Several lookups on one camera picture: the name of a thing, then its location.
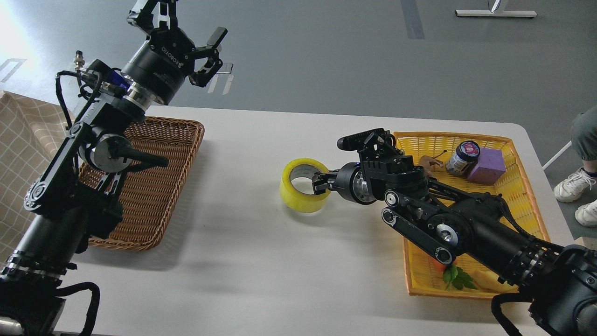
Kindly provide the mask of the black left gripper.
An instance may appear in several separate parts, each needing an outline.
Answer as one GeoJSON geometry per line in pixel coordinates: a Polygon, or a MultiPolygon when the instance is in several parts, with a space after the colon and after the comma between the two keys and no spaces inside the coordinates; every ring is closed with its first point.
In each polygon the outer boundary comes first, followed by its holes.
{"type": "Polygon", "coordinates": [[[122,72],[151,91],[162,105],[170,104],[187,76],[191,85],[198,87],[211,81],[223,65],[219,47],[228,33],[218,26],[205,46],[194,49],[194,43],[178,28],[176,7],[176,0],[138,0],[126,17],[129,25],[144,32],[146,41],[122,72]],[[206,59],[205,64],[193,71],[194,60],[200,59],[206,59]]]}

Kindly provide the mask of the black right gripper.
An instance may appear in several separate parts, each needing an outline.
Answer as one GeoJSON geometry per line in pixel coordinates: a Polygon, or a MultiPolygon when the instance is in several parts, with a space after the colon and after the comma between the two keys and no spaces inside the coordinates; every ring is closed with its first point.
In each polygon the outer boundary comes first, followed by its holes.
{"type": "Polygon", "coordinates": [[[312,189],[315,195],[335,191],[342,198],[362,205],[376,202],[360,162],[348,162],[339,170],[315,172],[312,176],[312,189]]]}

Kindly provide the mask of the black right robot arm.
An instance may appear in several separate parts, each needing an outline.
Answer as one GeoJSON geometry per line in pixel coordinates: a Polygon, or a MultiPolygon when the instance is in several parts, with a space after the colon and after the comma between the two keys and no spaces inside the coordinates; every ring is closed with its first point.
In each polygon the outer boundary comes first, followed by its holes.
{"type": "Polygon", "coordinates": [[[339,138],[337,147],[356,151],[357,162],[312,175],[316,195],[329,191],[369,205],[384,201],[382,220],[443,265],[468,254],[517,292],[491,300],[491,313],[510,336],[520,331],[502,304],[528,302],[529,315],[551,336],[596,334],[596,251],[546,242],[520,227],[501,195],[468,193],[428,178],[401,149],[401,137],[431,132],[383,128],[339,138]]]}

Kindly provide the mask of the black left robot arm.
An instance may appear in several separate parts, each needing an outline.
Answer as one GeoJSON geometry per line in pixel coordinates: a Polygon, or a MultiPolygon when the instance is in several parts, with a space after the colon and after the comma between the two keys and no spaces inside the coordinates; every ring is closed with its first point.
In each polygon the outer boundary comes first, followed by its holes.
{"type": "Polygon", "coordinates": [[[24,194],[31,225],[1,271],[1,334],[51,336],[66,296],[91,292],[82,336],[93,332],[100,289],[91,281],[62,287],[75,270],[72,257],[88,238],[107,238],[122,221],[119,202],[129,173],[166,167],[166,157],[135,149],[125,137],[143,123],[153,103],[168,105],[185,79],[205,87],[220,71],[218,27],[207,44],[194,45],[178,26],[174,0],[139,0],[126,18],[146,39],[122,69],[101,60],[85,64],[76,52],[74,71],[58,72],[56,94],[67,134],[45,172],[24,194]]]}

